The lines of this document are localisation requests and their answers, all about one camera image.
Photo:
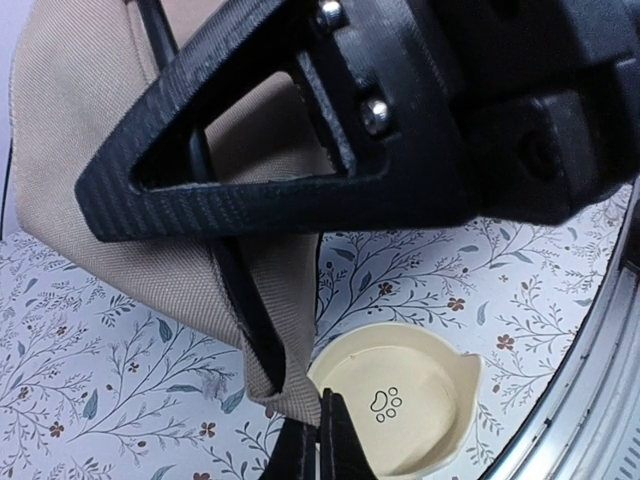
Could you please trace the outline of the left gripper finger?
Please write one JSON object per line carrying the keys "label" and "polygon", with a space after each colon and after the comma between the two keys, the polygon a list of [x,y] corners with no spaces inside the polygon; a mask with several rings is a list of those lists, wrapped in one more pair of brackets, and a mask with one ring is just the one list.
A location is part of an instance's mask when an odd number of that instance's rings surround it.
{"label": "left gripper finger", "polygon": [[226,1],[127,113],[112,149],[139,170],[182,139],[203,236],[412,229],[466,153],[414,1]]}

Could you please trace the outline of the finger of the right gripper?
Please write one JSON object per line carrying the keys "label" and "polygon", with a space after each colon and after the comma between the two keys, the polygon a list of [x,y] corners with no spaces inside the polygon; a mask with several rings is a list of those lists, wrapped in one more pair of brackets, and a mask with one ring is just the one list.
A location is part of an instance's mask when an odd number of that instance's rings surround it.
{"label": "finger of the right gripper", "polygon": [[286,418],[267,464],[267,479],[314,480],[316,436],[316,427]]}
{"label": "finger of the right gripper", "polygon": [[329,388],[322,394],[319,447],[322,480],[373,478],[345,400]]}

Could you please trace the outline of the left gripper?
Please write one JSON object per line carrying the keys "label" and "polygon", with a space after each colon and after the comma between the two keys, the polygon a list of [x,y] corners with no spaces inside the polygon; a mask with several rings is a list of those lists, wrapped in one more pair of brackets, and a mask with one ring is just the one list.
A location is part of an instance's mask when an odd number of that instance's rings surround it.
{"label": "left gripper", "polygon": [[624,1],[414,1],[464,179],[434,176],[413,227],[558,225],[639,171],[639,34]]}

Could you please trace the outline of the black tent pole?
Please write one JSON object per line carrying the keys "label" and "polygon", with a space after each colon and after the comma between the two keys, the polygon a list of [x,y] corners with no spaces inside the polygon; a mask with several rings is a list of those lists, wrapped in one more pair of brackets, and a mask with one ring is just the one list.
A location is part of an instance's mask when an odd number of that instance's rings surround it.
{"label": "black tent pole", "polygon": [[[155,63],[163,70],[178,52],[164,8],[159,1],[151,0],[139,1],[137,5]],[[239,242],[232,237],[212,238],[206,241],[206,247],[209,256],[218,264],[244,339],[272,389],[282,391],[286,377],[284,346],[242,258]]]}

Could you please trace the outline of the beige pet tent fabric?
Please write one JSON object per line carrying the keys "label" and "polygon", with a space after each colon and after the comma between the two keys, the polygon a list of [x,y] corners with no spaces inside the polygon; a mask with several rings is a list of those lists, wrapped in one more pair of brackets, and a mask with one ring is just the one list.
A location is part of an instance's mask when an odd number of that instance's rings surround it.
{"label": "beige pet tent fabric", "polygon": [[[242,350],[248,397],[310,425],[320,422],[307,374],[315,335],[319,238],[240,239],[286,360],[280,387],[241,334],[203,234],[219,217],[188,201],[182,139],[134,170],[116,135],[145,134],[127,113],[158,73],[133,1],[37,1],[13,59],[12,171],[21,228],[133,299]],[[99,153],[106,147],[105,154]]]}

